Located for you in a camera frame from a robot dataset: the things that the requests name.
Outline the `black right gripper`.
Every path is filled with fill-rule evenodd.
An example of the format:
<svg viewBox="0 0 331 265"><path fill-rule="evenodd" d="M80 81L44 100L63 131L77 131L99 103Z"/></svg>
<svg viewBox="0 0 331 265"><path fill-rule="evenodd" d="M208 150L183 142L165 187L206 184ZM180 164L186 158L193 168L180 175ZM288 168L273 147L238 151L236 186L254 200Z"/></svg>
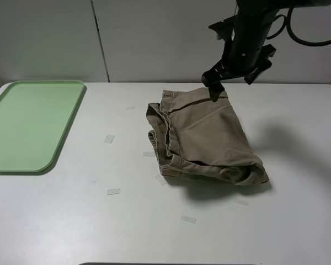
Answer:
<svg viewBox="0 0 331 265"><path fill-rule="evenodd" d="M272 66L270 58L276 52L276 48L271 44L263 46L249 56L241 54L231 57L230 50L229 45L225 45L219 62L204 72L201 77L201 81L209 90L210 99L213 102L218 101L221 93L225 91L221 81L244 78L248 85L252 84Z"/></svg>

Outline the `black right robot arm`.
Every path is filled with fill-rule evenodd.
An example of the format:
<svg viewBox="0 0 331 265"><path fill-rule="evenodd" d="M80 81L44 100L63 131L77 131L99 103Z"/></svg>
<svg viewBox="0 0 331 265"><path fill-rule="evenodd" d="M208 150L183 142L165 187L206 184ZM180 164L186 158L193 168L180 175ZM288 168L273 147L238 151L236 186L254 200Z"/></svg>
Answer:
<svg viewBox="0 0 331 265"><path fill-rule="evenodd" d="M295 8L329 5L331 1L237 1L237 14L209 26L218 39L225 42L219 62L202 74L201 81L209 90L210 99L216 102L224 92L222 81L243 78L247 84L252 84L268 70L276 49L264 43L279 36L283 30L303 46L331 45L331 39L320 42L302 40L291 26Z"/></svg>

